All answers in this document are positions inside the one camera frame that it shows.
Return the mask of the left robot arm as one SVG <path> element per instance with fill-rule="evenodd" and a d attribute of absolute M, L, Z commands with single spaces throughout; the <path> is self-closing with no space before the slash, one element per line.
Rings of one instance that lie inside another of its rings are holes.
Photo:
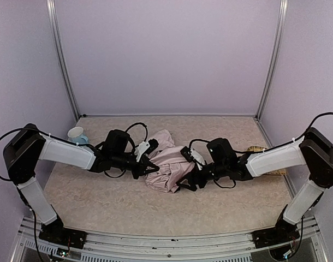
<path fill-rule="evenodd" d="M 4 136 L 12 133 L 16 135 L 3 150 L 9 177 L 0 179 L 16 186 L 25 205 L 45 226 L 60 222 L 61 219 L 35 177 L 35 167 L 40 160 L 76 166 L 93 173 L 106 173 L 116 168 L 122 172 L 130 171 L 136 180 L 159 170 L 148 158 L 148 154 L 158 147 L 157 140 L 144 139 L 135 145 L 124 130 L 109 131 L 105 141 L 96 146 L 55 137 L 31 123 L 9 131 Z"/>

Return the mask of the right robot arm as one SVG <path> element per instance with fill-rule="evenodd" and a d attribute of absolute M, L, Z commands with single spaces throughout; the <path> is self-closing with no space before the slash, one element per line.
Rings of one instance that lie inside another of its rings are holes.
<path fill-rule="evenodd" d="M 310 176 L 293 200 L 284 208 L 281 220 L 296 225 L 317 202 L 327 188 L 333 186 L 333 144 L 316 128 L 285 144 L 262 151 L 236 152 L 228 139 L 217 138 L 206 145 L 212 162 L 191 146 L 181 150 L 195 167 L 177 181 L 177 185 L 195 192 L 208 181 L 217 182 L 222 177 L 232 181 L 247 181 L 272 171 L 305 165 Z"/>

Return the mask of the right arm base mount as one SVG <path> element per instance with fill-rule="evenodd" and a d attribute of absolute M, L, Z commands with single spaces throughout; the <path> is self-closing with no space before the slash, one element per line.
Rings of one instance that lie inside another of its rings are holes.
<path fill-rule="evenodd" d="M 274 227 L 256 230 L 252 233 L 256 248 L 278 245 L 298 239 L 300 233 L 296 225 L 275 225 Z"/>

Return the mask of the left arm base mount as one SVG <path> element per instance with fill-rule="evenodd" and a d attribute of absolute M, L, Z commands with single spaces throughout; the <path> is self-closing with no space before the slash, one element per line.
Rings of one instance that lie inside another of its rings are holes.
<path fill-rule="evenodd" d="M 87 232 L 56 225 L 41 225 L 39 238 L 68 248 L 83 249 Z"/>

